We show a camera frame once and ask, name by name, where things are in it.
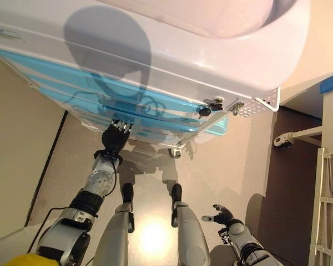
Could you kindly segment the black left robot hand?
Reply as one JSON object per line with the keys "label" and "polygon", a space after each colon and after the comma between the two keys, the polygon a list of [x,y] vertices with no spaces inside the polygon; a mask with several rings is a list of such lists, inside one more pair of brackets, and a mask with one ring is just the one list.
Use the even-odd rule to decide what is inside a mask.
{"label": "black left robot hand", "polygon": [[120,153],[127,143],[133,124],[113,119],[102,134],[102,144],[107,151]]}

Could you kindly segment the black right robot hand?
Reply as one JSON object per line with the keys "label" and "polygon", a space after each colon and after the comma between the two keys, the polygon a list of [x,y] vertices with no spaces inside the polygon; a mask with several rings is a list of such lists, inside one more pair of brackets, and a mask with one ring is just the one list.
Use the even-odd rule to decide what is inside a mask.
{"label": "black right robot hand", "polygon": [[214,204],[213,207],[219,212],[214,216],[202,216],[201,220],[204,222],[215,222],[227,226],[228,223],[234,219],[233,214],[223,205]]}

